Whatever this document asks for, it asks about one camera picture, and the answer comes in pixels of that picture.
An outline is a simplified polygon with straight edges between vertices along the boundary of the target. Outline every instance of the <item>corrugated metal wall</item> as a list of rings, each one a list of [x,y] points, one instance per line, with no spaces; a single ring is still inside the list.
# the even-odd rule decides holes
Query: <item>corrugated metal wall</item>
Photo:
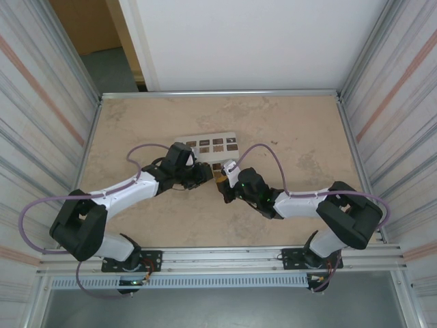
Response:
[[[0,327],[23,319],[40,255],[21,239],[18,214],[32,200],[67,194],[76,179],[98,95],[44,1],[0,2]],[[30,210],[41,247],[60,204]]]
[[[437,1],[403,1],[345,108],[386,227],[437,327]]]

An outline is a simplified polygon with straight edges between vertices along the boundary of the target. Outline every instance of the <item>gray floor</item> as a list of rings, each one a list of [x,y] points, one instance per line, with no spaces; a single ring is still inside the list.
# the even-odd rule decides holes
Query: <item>gray floor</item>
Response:
[[[100,92],[138,92],[123,48],[97,51],[81,59]]]
[[[405,327],[389,273],[338,273],[325,295],[304,288],[140,290],[104,301],[55,291],[44,327]]]

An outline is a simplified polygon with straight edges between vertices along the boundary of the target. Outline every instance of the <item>metal grille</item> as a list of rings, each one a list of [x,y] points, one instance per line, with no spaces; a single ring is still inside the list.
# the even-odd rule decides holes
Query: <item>metal grille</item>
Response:
[[[126,289],[118,286],[119,277],[84,277],[86,289]],[[155,275],[148,284],[135,288],[233,288],[233,287],[308,287],[305,273],[277,273],[251,275]],[[56,277],[52,289],[78,289],[75,277]]]

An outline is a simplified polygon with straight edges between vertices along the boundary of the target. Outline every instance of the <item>beige tabletop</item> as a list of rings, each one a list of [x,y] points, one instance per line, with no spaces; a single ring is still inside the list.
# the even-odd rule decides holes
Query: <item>beige tabletop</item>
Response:
[[[332,96],[105,100],[81,188],[102,189],[132,176],[135,168],[125,157],[136,145],[170,146],[179,136],[228,131],[237,134],[241,154],[256,143],[271,146],[291,191],[322,189],[334,180],[360,188]],[[145,166],[164,155],[161,148],[142,148],[133,158]],[[245,167],[282,188],[267,150],[252,151]],[[301,245],[325,227],[321,219],[267,220],[244,202],[225,204],[213,180],[139,202],[107,224],[107,230],[127,234],[143,247]]]

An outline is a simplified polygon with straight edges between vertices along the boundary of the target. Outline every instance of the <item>white wall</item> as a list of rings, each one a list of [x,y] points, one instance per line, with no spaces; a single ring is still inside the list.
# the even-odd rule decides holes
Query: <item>white wall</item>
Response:
[[[151,91],[341,88],[386,0],[120,0]]]

